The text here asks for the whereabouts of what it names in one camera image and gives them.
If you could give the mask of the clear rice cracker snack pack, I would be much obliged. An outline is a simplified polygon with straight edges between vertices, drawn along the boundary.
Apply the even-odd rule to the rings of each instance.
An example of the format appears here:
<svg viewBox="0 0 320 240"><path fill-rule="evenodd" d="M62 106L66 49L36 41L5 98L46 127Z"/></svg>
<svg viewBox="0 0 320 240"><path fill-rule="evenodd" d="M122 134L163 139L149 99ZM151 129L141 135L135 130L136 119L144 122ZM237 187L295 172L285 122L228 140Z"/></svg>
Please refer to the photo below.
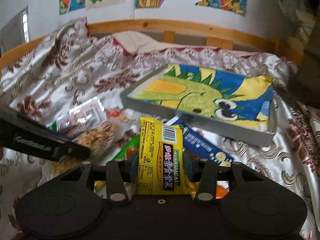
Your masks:
<svg viewBox="0 0 320 240"><path fill-rule="evenodd" d="M106 121L84 131L73 142L91 150L88 158L91 162L99 161L107 151L122 137L125 127L116 121Z"/></svg>

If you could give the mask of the grey wall panel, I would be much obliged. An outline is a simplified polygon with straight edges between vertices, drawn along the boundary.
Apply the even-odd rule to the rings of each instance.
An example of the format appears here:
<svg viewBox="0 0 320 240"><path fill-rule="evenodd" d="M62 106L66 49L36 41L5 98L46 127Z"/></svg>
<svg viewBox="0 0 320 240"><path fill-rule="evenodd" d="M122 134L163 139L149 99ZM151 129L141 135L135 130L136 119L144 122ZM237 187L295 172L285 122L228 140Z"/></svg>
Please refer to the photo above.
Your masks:
<svg viewBox="0 0 320 240"><path fill-rule="evenodd" d="M1 29L1 55L28 42L28 7L25 7Z"/></svg>

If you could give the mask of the floral satin bed cover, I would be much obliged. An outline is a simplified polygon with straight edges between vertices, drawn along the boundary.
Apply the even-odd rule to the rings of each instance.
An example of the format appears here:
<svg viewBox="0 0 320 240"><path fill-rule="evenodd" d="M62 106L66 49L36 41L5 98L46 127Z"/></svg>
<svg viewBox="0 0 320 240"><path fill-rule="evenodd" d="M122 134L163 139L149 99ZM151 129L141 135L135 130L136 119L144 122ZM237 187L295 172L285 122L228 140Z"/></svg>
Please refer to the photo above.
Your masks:
<svg viewBox="0 0 320 240"><path fill-rule="evenodd" d="M293 62L264 52L163 43L136 31L97 38L89 34L86 18L79 18L5 67L1 103L44 125L93 97L106 109L121 108L125 88L168 63L272 80L278 126L269 146L203 135L234 160L302 197L308 216L300 234L319 239L319 110L294 102L288 93L287 81L297 71Z"/></svg>

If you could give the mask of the yellow seaweed snack packet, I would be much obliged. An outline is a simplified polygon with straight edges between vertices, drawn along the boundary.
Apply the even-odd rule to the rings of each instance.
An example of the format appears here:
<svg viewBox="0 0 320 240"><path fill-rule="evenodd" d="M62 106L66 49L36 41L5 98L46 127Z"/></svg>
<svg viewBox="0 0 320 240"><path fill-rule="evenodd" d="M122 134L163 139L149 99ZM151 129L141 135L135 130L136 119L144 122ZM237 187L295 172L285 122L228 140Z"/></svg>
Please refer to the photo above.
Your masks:
<svg viewBox="0 0 320 240"><path fill-rule="evenodd" d="M140 118L136 194L184 194L183 133L155 118Z"/></svg>

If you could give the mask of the wooden bed frame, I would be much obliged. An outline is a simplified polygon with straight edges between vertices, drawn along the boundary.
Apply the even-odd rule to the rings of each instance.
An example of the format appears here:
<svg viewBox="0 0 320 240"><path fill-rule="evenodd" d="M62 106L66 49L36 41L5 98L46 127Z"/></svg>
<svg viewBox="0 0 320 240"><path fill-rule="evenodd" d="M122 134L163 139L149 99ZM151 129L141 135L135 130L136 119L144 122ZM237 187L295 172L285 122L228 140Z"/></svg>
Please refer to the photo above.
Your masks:
<svg viewBox="0 0 320 240"><path fill-rule="evenodd" d="M175 20L122 20L88 24L78 18L1 57L1 91L19 95L28 85L87 85L95 68L103 74L143 75L178 62L233 71L249 57L277 56L300 65L302 42L271 41L242 31Z"/></svg>

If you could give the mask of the green orange snack packet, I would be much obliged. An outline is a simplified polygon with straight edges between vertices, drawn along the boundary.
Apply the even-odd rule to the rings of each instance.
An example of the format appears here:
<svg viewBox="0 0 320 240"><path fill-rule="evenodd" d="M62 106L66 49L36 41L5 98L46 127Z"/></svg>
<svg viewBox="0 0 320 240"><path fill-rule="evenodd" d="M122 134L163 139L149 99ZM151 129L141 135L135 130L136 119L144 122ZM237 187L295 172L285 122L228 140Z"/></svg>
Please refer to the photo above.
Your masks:
<svg viewBox="0 0 320 240"><path fill-rule="evenodd" d="M133 155L134 152L139 150L140 135L135 135L125 146L116 154L112 160L126 160ZM95 181L94 192L98 193L104 186L106 181Z"/></svg>

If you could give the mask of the brown hanging coat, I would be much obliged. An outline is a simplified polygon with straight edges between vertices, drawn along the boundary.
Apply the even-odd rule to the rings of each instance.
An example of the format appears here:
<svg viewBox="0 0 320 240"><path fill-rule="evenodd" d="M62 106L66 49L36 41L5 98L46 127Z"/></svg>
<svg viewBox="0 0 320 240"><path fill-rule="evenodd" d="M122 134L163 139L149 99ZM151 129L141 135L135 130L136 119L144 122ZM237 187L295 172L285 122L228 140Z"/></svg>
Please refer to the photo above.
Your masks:
<svg viewBox="0 0 320 240"><path fill-rule="evenodd" d="M319 0L278 2L303 45L300 67L289 79L289 90L306 106L319 108Z"/></svg>

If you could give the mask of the white pink snack packet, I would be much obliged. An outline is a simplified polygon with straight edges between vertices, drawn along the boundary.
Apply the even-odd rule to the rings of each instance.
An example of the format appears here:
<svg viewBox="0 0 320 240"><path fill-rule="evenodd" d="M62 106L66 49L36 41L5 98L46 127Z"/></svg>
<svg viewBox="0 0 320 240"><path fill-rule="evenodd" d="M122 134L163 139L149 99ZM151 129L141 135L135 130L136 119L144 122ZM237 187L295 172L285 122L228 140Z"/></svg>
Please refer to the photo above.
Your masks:
<svg viewBox="0 0 320 240"><path fill-rule="evenodd" d="M60 116L48 127L61 133L71 132L69 136L74 137L76 134L106 120L105 108L100 99L95 96L72 108L66 115Z"/></svg>

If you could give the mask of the grey tray with dinosaur drawing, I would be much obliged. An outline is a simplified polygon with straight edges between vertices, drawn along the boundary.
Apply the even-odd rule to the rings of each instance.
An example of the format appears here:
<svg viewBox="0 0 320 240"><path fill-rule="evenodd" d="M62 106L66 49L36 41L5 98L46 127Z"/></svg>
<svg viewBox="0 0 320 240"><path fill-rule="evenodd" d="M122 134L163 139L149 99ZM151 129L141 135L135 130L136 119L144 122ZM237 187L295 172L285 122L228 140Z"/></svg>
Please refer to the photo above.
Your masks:
<svg viewBox="0 0 320 240"><path fill-rule="evenodd" d="M277 129L274 88L265 75L167 64L120 94L124 107L202 128L251 145L268 146Z"/></svg>

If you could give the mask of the blue white long box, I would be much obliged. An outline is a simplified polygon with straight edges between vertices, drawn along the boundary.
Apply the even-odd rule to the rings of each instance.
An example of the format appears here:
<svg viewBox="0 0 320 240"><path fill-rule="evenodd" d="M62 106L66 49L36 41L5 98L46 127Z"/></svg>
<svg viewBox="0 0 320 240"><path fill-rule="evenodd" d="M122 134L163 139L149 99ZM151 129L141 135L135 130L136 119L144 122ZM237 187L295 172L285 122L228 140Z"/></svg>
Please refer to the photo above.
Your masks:
<svg viewBox="0 0 320 240"><path fill-rule="evenodd" d="M196 133L190 126L185 124L179 117L175 116L169 120L166 125L177 125L183 131L183 146L186 150L192 152L200 159L214 161L218 166L230 167L234 158L216 147L205 137Z"/></svg>

